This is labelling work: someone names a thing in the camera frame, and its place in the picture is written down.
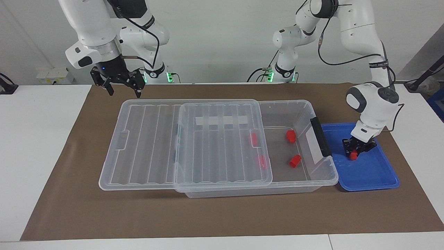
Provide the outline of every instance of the box lid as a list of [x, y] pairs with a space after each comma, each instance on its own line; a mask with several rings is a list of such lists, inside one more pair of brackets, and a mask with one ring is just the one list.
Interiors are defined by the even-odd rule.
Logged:
[[[108, 154], [103, 165], [99, 179], [99, 186], [103, 190], [162, 190], [174, 189], [174, 168], [176, 162], [176, 143], [178, 139], [179, 111], [185, 103], [205, 103], [205, 102], [234, 102], [252, 100], [128, 100], [122, 104], [114, 134], [111, 139]], [[270, 160], [266, 151], [265, 135], [263, 135], [262, 120], [258, 105], [251, 109], [249, 115], [241, 115], [239, 127], [244, 127], [245, 121], [250, 124], [255, 137], [252, 141], [257, 141], [257, 145], [263, 147], [253, 148], [266, 152], [264, 157], [253, 161], [256, 165], [261, 165], [266, 170], [261, 170], [264, 176], [259, 181], [247, 179], [249, 182], [257, 182], [264, 185], [271, 182]], [[195, 119], [197, 122], [204, 122], [203, 118]], [[235, 136], [232, 132], [227, 132], [228, 137]]]
[[259, 103], [186, 103], [179, 110], [174, 188], [267, 186], [272, 172]]

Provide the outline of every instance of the wall outlet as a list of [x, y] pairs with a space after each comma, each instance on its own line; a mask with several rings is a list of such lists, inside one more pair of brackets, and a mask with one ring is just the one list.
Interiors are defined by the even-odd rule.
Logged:
[[54, 68], [47, 70], [40, 70], [37, 73], [37, 79], [41, 84], [72, 84], [74, 81], [73, 75], [66, 68]]

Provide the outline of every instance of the red block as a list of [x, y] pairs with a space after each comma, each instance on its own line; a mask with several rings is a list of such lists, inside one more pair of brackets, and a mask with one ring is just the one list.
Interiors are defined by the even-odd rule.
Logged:
[[259, 156], [259, 164], [263, 169], [267, 168], [267, 165], [265, 165], [265, 157], [263, 155]]
[[257, 147], [258, 146], [258, 136], [256, 135], [256, 133], [251, 133], [251, 145], [253, 145], [253, 147]]
[[353, 150], [353, 152], [350, 154], [350, 160], [356, 161], [358, 159], [358, 151]]
[[301, 163], [301, 160], [302, 160], [302, 157], [300, 155], [293, 157], [293, 159], [291, 159], [291, 161], [290, 161], [290, 166], [292, 166], [295, 169], [297, 167], [297, 165], [299, 165], [299, 163]]
[[287, 140], [290, 143], [295, 143], [296, 142], [296, 132], [294, 130], [288, 130], [287, 131]]

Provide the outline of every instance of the white wall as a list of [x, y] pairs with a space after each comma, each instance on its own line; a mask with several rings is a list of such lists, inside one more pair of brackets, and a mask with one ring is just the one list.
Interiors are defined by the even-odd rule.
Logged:
[[[294, 13], [303, 0], [152, 0], [156, 20], [171, 32], [162, 47], [165, 62], [184, 82], [242, 82], [256, 68], [267, 66], [275, 53], [275, 30], [294, 24]], [[90, 84], [89, 69], [74, 70], [64, 50], [77, 40], [57, 0], [0, 0], [18, 20], [37, 47], [55, 67], [68, 67], [78, 83]], [[442, 0], [373, 0], [377, 29], [384, 41], [390, 65], [396, 72], [415, 56], [444, 23]], [[356, 57], [343, 49], [337, 20], [325, 34], [322, 53], [331, 62]], [[29, 52], [0, 17], [0, 71], [21, 84], [33, 81], [35, 68], [45, 64]], [[365, 60], [344, 66], [323, 65], [317, 42], [300, 47], [300, 82], [363, 82], [370, 78]], [[129, 68], [140, 66], [128, 63]]]
[[[428, 40], [415, 57], [400, 72], [399, 79], [415, 79], [420, 72], [429, 69], [438, 59], [444, 56], [444, 25]], [[434, 76], [444, 81], [444, 71]]]

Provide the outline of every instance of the white table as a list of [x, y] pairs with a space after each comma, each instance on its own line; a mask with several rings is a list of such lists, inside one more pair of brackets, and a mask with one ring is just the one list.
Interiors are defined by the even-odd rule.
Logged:
[[[90, 88], [20, 86], [0, 96], [0, 249], [444, 249], [444, 232], [16, 242]], [[444, 124], [419, 94], [397, 91], [406, 105], [393, 138], [444, 221]]]

